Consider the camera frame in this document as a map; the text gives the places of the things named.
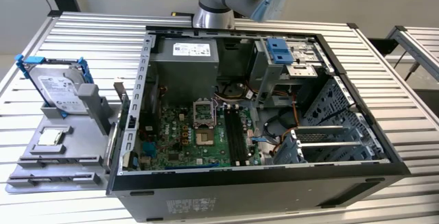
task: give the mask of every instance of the metal table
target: metal table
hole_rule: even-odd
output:
[[[190,17],[65,12],[49,17],[23,55],[85,57],[101,95],[118,101],[115,77],[133,92],[146,25],[190,26]],[[439,120],[356,26],[336,23],[237,20],[241,30],[321,33],[349,72],[380,124],[410,167],[406,178],[346,209],[187,220],[187,223],[438,223]],[[0,213],[17,223],[137,223],[105,191],[9,195],[5,182],[41,119],[42,97],[15,67],[0,83]]]
[[[396,39],[414,57],[410,72],[422,65],[439,81],[439,28],[396,26],[388,38]]]

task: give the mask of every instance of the motherboard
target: motherboard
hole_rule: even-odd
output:
[[[210,101],[163,107],[159,130],[159,135],[143,142],[145,170],[261,164],[249,108],[214,107]]]

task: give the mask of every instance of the label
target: label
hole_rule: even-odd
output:
[[[71,79],[66,77],[39,76],[45,92],[49,94],[55,106],[67,113],[87,113]]]
[[[247,91],[246,98],[251,99],[254,96],[254,92],[251,90]]]
[[[166,201],[171,214],[214,211],[217,197]]]
[[[175,43],[173,55],[211,56],[211,48],[205,43]]]

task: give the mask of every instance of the chip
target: chip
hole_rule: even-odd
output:
[[[181,159],[179,154],[169,154],[167,158],[170,161],[178,161]]]

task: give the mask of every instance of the power supply label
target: power supply label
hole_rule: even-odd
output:
[[[211,47],[205,43],[175,43],[173,55],[211,56]]]

